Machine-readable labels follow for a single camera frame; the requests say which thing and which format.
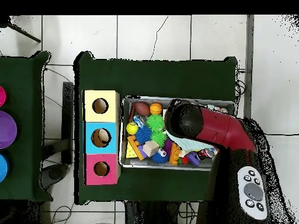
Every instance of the green spiky ball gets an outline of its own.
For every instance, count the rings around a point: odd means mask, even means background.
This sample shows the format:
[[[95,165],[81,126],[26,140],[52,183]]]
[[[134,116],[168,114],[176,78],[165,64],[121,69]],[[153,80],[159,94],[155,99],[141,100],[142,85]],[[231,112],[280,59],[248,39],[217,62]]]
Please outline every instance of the green spiky ball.
[[[154,132],[151,136],[152,140],[155,141],[160,148],[164,147],[164,143],[167,139],[167,135],[164,134],[163,132],[159,131],[159,132]]]
[[[152,132],[162,131],[164,128],[163,117],[159,114],[150,115],[147,119],[147,125]]]

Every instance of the yellow cube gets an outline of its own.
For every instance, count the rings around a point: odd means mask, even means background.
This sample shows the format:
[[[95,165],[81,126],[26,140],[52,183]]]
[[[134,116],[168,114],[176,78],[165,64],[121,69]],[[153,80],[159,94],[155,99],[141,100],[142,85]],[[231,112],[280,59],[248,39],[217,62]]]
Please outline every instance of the yellow cube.
[[[84,90],[86,122],[112,122],[120,120],[119,94],[114,90]]]

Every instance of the light blue cloth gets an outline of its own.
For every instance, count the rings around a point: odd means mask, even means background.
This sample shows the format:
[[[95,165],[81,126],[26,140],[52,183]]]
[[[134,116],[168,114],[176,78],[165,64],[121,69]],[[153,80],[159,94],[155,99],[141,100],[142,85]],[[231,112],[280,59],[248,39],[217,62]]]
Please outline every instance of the light blue cloth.
[[[171,135],[168,131],[166,131],[166,134],[172,141],[174,141],[177,145],[179,145],[183,151],[197,151],[201,149],[213,148],[213,146],[203,142],[189,140],[186,138],[177,138]]]

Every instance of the green table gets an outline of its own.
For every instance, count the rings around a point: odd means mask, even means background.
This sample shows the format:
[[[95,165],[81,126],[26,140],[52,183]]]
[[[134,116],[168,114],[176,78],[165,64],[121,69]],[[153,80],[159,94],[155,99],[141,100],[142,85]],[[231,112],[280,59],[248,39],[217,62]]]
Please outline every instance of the green table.
[[[234,57],[224,61],[129,61],[93,59],[80,53],[75,62],[75,139],[83,150],[82,90],[115,90],[127,95],[181,97],[235,101]],[[86,201],[200,201],[204,199],[209,172],[163,169],[121,168],[116,185],[85,186],[83,157],[79,154],[75,202]]]
[[[2,200],[51,200],[39,186],[43,136],[41,77],[48,59],[48,52],[37,52],[31,58],[0,57],[0,86],[8,95],[0,110],[10,114],[18,127],[15,142],[0,149],[9,162],[9,173],[0,183]]]

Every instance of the hole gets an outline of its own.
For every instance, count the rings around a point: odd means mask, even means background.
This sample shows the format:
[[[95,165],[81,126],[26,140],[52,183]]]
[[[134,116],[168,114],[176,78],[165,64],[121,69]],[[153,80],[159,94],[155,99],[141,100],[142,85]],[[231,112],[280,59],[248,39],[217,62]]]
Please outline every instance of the hole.
[[[106,162],[97,162],[93,167],[93,171],[98,176],[106,176],[109,173],[109,165]]]
[[[108,110],[108,102],[103,98],[98,98],[92,103],[92,109],[95,113],[104,114]]]
[[[105,148],[111,141],[111,135],[109,131],[104,128],[96,129],[91,135],[91,141],[96,147]]]

